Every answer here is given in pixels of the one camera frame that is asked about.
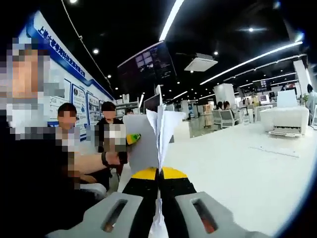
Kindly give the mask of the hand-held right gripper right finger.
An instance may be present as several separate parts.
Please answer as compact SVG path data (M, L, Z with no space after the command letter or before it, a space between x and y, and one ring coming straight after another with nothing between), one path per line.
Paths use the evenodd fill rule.
M197 192L183 172L164 167L160 174L162 214L170 238L266 238L239 226L232 212Z

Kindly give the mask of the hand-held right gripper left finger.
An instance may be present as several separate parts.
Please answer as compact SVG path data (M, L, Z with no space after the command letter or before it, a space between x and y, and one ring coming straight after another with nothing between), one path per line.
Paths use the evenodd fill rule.
M122 192L114 192L89 208L83 221L47 238L149 238L156 212L157 170L134 174Z

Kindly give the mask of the person's left hand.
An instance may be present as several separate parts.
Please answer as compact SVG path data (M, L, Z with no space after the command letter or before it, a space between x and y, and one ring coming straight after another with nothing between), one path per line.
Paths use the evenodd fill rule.
M128 163L127 152L106 152L106 161L109 166L119 166Z

